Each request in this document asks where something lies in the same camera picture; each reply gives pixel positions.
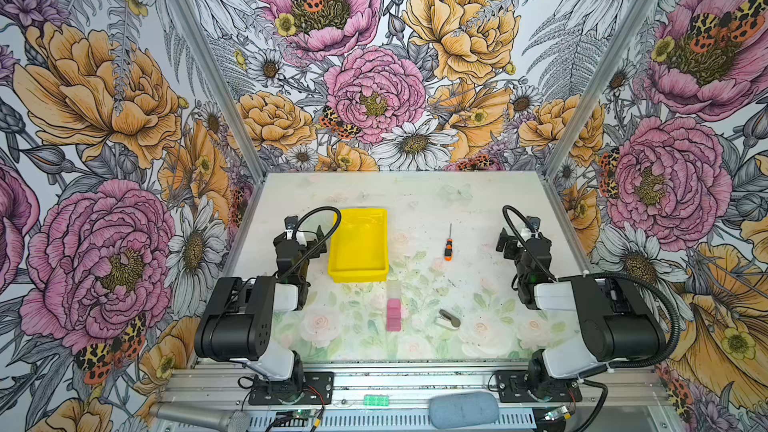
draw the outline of white work surface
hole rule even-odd
[[[389,214],[389,276],[402,284],[402,331],[386,332],[384,282],[336,284],[328,254],[310,262],[312,284],[301,312],[275,313],[272,339],[305,363],[335,360],[525,359],[578,333],[570,312],[529,311],[511,289],[513,261],[495,245],[502,206],[540,217],[552,240],[552,273],[577,274],[577,261],[535,172],[380,172],[270,174],[234,274],[273,274],[272,241],[285,216],[318,206],[385,208]],[[321,212],[303,230],[322,224]],[[453,224],[453,260],[443,259]],[[444,308],[462,320],[458,331],[434,321]]]

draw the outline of metal grille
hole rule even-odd
[[[275,412],[251,410],[248,432],[261,432],[275,419]],[[292,420],[288,424],[274,427],[273,430],[283,432],[300,432],[303,427],[301,420]],[[536,428],[533,410],[530,408],[502,409],[498,420],[493,424],[463,427],[464,429],[510,430]],[[322,418],[319,429],[342,430],[353,432],[365,430],[435,430],[429,422],[427,409],[408,410],[327,410]],[[179,424],[177,432],[203,432],[209,429]]]

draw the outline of orange screwdriver handle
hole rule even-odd
[[[453,240],[450,238],[446,242],[446,250],[443,253],[443,257],[448,261],[453,258]]]

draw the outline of yellow plastic bin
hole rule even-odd
[[[388,271],[386,209],[342,209],[331,236],[328,275],[334,282],[384,282]]]

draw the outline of screwdriver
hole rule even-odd
[[[446,242],[446,251],[443,253],[443,257],[446,258],[446,260],[451,260],[453,258],[453,239],[451,238],[451,233],[453,232],[453,224],[448,226],[448,240]]]

